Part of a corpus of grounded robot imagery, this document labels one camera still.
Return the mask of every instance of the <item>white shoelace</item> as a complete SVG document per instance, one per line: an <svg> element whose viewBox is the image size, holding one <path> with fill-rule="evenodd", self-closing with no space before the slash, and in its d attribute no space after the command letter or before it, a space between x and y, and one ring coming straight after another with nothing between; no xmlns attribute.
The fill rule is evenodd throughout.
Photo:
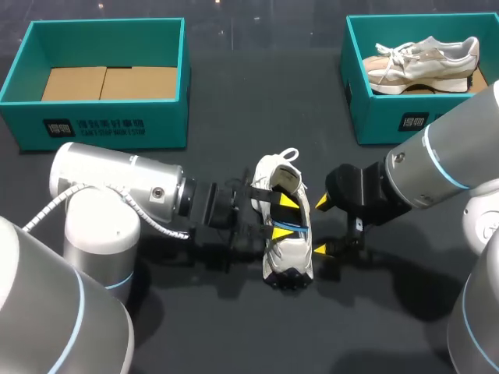
<svg viewBox="0 0 499 374"><path fill-rule="evenodd" d="M413 55L411 53L411 47L413 45L414 43L410 42L399 45L396 48L388 48L385 47L384 45L376 43L376 49L378 53L382 56L389 57L387 67L384 70L384 73L378 84L381 84L381 81L384 79L385 76L387 76L388 72L390 71L390 68L393 65L400 65L402 69L404 69L404 62L406 59L419 60L419 56Z"/></svg>

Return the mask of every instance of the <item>white sneaker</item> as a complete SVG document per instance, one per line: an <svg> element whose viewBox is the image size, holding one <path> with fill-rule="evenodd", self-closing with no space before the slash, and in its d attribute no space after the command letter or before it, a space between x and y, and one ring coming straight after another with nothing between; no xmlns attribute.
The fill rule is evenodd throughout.
<svg viewBox="0 0 499 374"><path fill-rule="evenodd" d="M253 208L262 213L264 224L293 231L293 235L286 236L280 241L267 240L263 273L265 282L273 287L305 287L313 279L310 207L302 175L291 165L291 161L296 160L298 155L297 149L288 148L280 154L264 156L258 163L253 177L253 187L284 192L299 205L301 213L301 225L296 227L273 220L271 203L257 200L251 202Z"/></svg>
<svg viewBox="0 0 499 374"><path fill-rule="evenodd" d="M469 77L480 59L478 39L441 43L428 37L396 48L376 44L380 55L363 60L371 89L382 94L401 94L416 84L446 92L466 92Z"/></svg>

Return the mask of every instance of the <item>shoe sole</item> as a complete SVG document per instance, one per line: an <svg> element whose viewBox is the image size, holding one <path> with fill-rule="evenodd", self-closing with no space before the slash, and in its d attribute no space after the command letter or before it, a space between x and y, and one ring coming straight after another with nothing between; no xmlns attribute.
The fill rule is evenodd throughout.
<svg viewBox="0 0 499 374"><path fill-rule="evenodd" d="M298 288L306 288L312 283L312 279L309 277L309 274L301 274L297 269L292 267L282 273L272 272L264 279L264 282L272 288L296 290Z"/></svg>
<svg viewBox="0 0 499 374"><path fill-rule="evenodd" d="M411 83L400 84L397 86L387 86L383 84L370 83L371 90L387 95L399 95L411 86L423 85L433 88L434 90L450 92L450 93L465 93L469 89L469 77L457 79L434 79L425 78L418 79Z"/></svg>

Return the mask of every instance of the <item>cardboard box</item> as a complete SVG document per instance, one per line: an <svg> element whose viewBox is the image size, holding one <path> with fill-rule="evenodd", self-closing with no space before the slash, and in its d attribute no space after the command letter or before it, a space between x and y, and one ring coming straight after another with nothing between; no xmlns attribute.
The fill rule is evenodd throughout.
<svg viewBox="0 0 499 374"><path fill-rule="evenodd" d="M108 69L101 100L173 99L176 83L176 68Z"/></svg>
<svg viewBox="0 0 499 374"><path fill-rule="evenodd" d="M35 21L0 112L21 150L184 147L189 83L184 19Z"/></svg>
<svg viewBox="0 0 499 374"><path fill-rule="evenodd" d="M420 90L377 95L370 89L363 59L377 55L376 43L394 48L408 41L422 41L430 35L443 42L463 41L470 36L479 39L480 71L473 75L468 93ZM348 16L340 72L357 142L402 143L487 83L494 83L499 79L498 42L496 13Z"/></svg>

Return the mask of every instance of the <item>dark floor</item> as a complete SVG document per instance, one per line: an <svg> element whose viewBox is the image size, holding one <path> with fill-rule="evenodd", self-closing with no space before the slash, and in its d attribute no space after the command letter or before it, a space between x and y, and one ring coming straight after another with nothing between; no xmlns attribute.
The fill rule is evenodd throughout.
<svg viewBox="0 0 499 374"><path fill-rule="evenodd" d="M496 0L0 4L2 76L32 19L186 17L193 69L189 146L142 154L223 182L253 168L264 154L295 146L311 203L324 193L332 168L345 162L367 166L389 150L360 147L352 134L338 77L345 16L497 8ZM0 122L2 216L22 226L48 202L52 158L19 155ZM225 274L202 263L183 268L158 260L171 242L146 232L137 279L147 287L134 313L133 374L452 373L447 317L476 260L461 233L466 200L458 196L374 228L368 246L378 253L375 265L346 265L340 282L333 264L314 258L316 280L298 294L264 285L258 262ZM314 238L342 233L338 212L314 211L311 218ZM59 252L63 220L63 212L55 212L34 235Z"/></svg>
<svg viewBox="0 0 499 374"><path fill-rule="evenodd" d="M348 14L496 11L496 0L0 0L0 54L31 20L185 17L193 51L339 48Z"/></svg>

